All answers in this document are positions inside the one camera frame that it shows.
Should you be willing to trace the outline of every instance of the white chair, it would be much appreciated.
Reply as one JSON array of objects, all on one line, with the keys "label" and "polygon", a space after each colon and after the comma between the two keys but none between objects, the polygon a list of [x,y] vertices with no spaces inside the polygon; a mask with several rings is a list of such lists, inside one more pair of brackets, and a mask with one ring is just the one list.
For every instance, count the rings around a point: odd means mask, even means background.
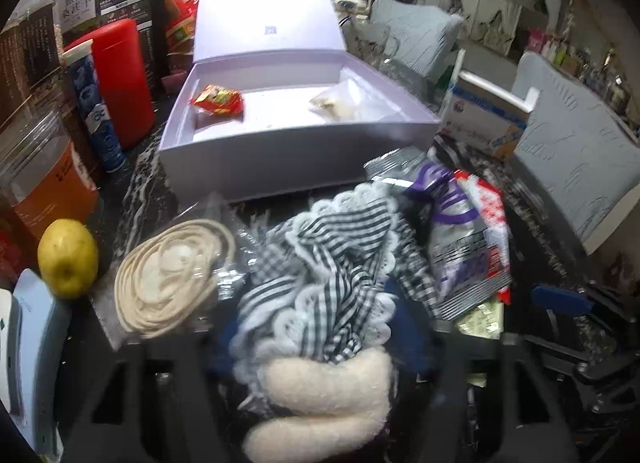
[{"label": "white chair", "polygon": [[438,81],[458,37],[460,16],[449,15],[437,6],[375,0],[370,18],[388,24],[391,35],[399,41],[395,60],[433,83]]},{"label": "white chair", "polygon": [[540,90],[515,150],[560,208],[588,254],[622,223],[640,199],[640,146],[593,92],[535,53],[520,59],[511,90]]}]

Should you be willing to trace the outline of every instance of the red snack packet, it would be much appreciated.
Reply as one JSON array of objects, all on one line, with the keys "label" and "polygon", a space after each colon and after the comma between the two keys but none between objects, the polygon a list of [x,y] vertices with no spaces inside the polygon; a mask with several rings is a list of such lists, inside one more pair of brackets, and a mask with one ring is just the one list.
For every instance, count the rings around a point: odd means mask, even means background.
[{"label": "red snack packet", "polygon": [[240,91],[209,84],[191,104],[217,116],[233,117],[244,111]]},{"label": "red snack packet", "polygon": [[[492,277],[500,269],[509,269],[509,229],[507,228],[507,218],[504,214],[500,191],[485,182],[485,180],[464,170],[457,170],[453,175],[476,209],[478,209],[482,220],[487,226],[490,238],[487,240],[490,253],[487,276]],[[501,302],[511,304],[509,286],[499,290],[497,297]]]}]

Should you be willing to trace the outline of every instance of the white gift box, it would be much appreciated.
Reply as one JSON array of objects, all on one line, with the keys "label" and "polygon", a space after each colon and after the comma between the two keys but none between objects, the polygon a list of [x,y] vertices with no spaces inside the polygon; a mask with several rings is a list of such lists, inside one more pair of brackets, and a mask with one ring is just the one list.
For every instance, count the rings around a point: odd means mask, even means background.
[{"label": "white gift box", "polygon": [[[367,160],[431,145],[438,117],[349,55],[337,22],[331,0],[200,0],[194,67],[159,146],[180,204],[210,192],[233,202],[357,182]],[[309,101],[348,78],[392,110],[349,122],[323,117]],[[208,84],[242,93],[242,120],[198,126],[190,99]]]}]

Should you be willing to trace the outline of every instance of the foil packet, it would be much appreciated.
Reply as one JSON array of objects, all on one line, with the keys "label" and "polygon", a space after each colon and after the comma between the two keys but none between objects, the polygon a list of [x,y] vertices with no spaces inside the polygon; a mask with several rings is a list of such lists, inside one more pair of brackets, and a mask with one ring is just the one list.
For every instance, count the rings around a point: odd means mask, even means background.
[{"label": "foil packet", "polygon": [[209,84],[196,98],[191,99],[191,104],[221,117],[235,117],[244,111],[240,91],[213,84]]},{"label": "foil packet", "polygon": [[370,160],[365,171],[370,180],[388,185],[418,232],[433,273],[435,299],[423,301],[431,315],[457,319],[508,286],[494,226],[487,226],[465,192],[466,181],[459,183],[455,173],[417,148]]}]

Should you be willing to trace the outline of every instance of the red cylindrical container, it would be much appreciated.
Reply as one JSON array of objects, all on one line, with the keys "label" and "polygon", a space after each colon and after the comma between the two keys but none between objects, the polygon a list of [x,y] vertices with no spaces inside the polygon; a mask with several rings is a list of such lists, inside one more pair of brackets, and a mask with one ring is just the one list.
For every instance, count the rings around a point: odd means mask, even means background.
[{"label": "red cylindrical container", "polygon": [[123,149],[138,143],[154,125],[151,93],[135,21],[109,23],[75,40],[66,50],[93,39],[91,53],[113,127]]}]

